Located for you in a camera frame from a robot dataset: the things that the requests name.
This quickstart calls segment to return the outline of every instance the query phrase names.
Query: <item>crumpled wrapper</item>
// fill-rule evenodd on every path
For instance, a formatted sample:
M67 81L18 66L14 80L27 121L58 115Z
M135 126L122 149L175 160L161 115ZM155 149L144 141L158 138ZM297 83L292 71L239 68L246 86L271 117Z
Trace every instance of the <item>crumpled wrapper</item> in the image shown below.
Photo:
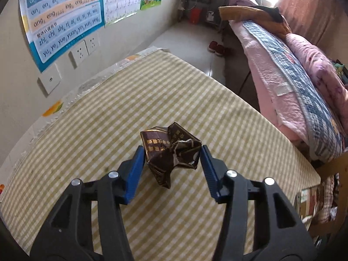
M171 187L174 168L196 169L201 141L178 123L140 133L151 172L160 186Z

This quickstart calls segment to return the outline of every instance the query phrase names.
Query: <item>yellow checkered cloth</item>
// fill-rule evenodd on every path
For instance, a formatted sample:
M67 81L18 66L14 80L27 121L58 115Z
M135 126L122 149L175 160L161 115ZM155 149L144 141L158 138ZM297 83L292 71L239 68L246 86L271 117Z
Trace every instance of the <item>yellow checkered cloth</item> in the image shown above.
M140 131L178 122L215 158L248 179L273 177L293 202L320 183L312 166L270 122L223 85L158 50L110 77L77 101L38 140L8 185L1 212L29 253L47 214L74 178L100 179L130 159ZM199 164L175 169L172 188L144 168L136 196L122 207L135 260L211 260L225 205L211 198ZM253 243L249 207L245 251ZM93 204L95 251L101 253Z

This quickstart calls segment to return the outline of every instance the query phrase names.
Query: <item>orange blanket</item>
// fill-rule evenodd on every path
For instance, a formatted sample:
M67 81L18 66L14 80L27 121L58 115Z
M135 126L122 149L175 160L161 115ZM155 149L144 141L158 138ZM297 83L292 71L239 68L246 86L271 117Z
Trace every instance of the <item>orange blanket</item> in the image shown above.
M288 22L283 17L283 23L274 22L272 17L265 11L258 8L244 6L227 6L219 7L220 17L222 20L234 20L241 22L243 20L252 20L259 24L268 32L278 36L285 41L285 36L292 33Z

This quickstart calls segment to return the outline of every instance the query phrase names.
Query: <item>pink quilt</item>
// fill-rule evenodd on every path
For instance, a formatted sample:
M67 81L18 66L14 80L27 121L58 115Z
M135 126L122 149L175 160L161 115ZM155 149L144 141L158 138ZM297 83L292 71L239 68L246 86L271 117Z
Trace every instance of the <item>pink quilt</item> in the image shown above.
M302 36L287 34L286 45L300 61L331 110L338 115L345 133L348 134L348 91L337 76L331 61Z
M302 139L308 144L306 122L300 104L280 69L242 22L230 21L230 26L248 58L261 114L291 142Z

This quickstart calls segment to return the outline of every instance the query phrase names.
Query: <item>orange sticker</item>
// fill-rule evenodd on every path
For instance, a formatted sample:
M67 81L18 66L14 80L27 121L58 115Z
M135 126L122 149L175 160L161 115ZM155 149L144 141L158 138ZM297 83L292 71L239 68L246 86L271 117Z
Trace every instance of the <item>orange sticker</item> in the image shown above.
M48 117L56 112L58 112L63 106L63 103L59 100L56 104L54 104L51 108L49 108L46 112L42 114L43 117Z
M128 61L133 61L133 60L135 60L137 57L139 57L139 55L138 55L138 54L135 54L135 55L131 55L131 56L127 57L126 59L127 59Z

